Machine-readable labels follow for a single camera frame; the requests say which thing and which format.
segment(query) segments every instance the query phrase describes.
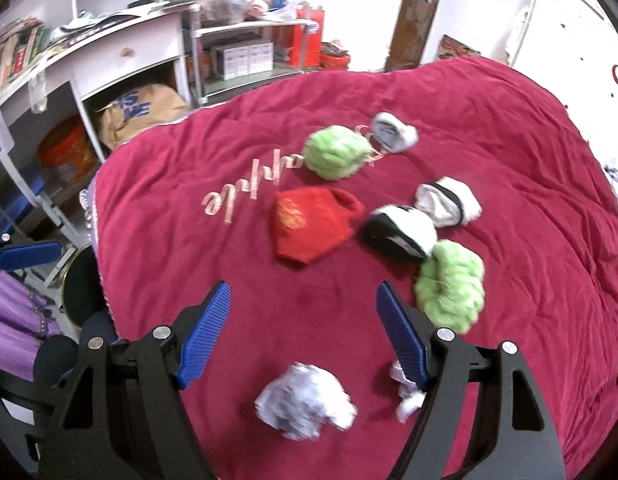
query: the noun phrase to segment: silver screw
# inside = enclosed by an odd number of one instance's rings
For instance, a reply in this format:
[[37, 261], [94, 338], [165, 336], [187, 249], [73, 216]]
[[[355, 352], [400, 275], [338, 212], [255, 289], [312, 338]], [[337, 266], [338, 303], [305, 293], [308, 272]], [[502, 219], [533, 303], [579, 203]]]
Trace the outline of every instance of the silver screw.
[[518, 347], [514, 345], [511, 341], [505, 341], [502, 344], [502, 349], [510, 355], [513, 355], [518, 351]]
[[454, 331], [450, 328], [439, 328], [436, 334], [438, 334], [438, 337], [443, 341], [453, 341], [455, 337]]
[[166, 339], [171, 335], [171, 329], [168, 326], [159, 326], [153, 329], [153, 337], [156, 339]]
[[91, 348], [92, 350], [97, 350], [98, 348], [101, 348], [104, 344], [105, 340], [102, 337], [94, 337], [92, 339], [89, 339], [89, 348]]

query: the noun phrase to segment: magenta blanket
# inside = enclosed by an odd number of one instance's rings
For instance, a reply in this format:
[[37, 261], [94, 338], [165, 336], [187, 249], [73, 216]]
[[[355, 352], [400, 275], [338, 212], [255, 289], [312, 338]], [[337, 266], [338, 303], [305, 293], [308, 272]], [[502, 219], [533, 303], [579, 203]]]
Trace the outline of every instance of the magenta blanket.
[[[557, 99], [490, 60], [299, 76], [122, 146], [95, 188], [98, 258], [119, 333], [135, 339], [170, 323], [225, 280], [233, 288], [230, 317], [203, 377], [183, 394], [218, 476], [386, 478], [415, 417], [403, 426], [393, 412], [394, 355], [375, 288], [390, 280], [412, 301], [417, 269], [354, 239], [304, 269], [289, 266], [274, 256], [274, 192], [327, 183], [301, 167], [282, 170], [277, 184], [262, 180], [257, 200], [241, 190], [250, 189], [254, 159], [271, 167], [275, 150], [301, 153], [310, 133], [370, 124], [382, 110], [416, 126], [420, 142], [335, 186], [367, 211], [412, 203], [419, 184], [444, 175], [470, 186], [483, 215], [439, 232], [486, 266], [486, 306], [467, 340], [518, 344], [573, 478], [618, 417], [618, 209]], [[232, 212], [227, 200], [209, 199], [240, 179]], [[327, 427], [316, 442], [292, 442], [257, 419], [253, 401], [295, 361], [341, 381], [359, 411], [349, 431]], [[450, 471], [462, 460], [475, 398], [470, 389]]]

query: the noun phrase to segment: crumpled paper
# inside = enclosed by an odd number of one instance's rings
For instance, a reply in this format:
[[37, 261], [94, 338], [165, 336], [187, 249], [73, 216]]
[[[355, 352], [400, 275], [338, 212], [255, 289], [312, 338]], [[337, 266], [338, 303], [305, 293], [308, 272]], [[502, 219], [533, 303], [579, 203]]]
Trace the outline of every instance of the crumpled paper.
[[404, 376], [403, 367], [398, 361], [391, 365], [389, 376], [400, 383], [398, 393], [403, 397], [403, 402], [395, 409], [395, 414], [398, 416], [398, 420], [404, 424], [413, 412], [422, 408], [425, 394], [418, 389], [416, 383], [412, 383]]
[[291, 440], [317, 439], [325, 422], [348, 430], [358, 410], [333, 374], [296, 363], [269, 383], [255, 401], [256, 413]]

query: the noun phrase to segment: blue rubber tip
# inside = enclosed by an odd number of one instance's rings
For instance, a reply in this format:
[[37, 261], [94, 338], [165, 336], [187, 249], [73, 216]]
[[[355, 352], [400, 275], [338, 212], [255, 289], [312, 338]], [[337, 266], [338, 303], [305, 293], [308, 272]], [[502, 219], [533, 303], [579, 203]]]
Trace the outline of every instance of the blue rubber tip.
[[416, 383], [422, 391], [426, 391], [431, 378], [427, 373], [425, 346], [407, 319], [401, 299], [386, 282], [378, 286], [375, 294], [375, 308], [391, 341], [393, 351], [398, 357], [404, 376]]
[[180, 370], [176, 375], [181, 389], [187, 388], [205, 371], [215, 342], [229, 316], [230, 307], [231, 288], [222, 283], [207, 303], [189, 338], [182, 345]]

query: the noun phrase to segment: stack of books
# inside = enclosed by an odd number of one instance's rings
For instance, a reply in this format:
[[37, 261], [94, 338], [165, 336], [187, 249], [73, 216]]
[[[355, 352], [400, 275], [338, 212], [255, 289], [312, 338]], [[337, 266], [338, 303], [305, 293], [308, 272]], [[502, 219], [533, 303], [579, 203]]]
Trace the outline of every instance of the stack of books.
[[35, 18], [17, 20], [0, 31], [0, 95], [34, 64], [48, 46], [50, 36], [51, 29]]

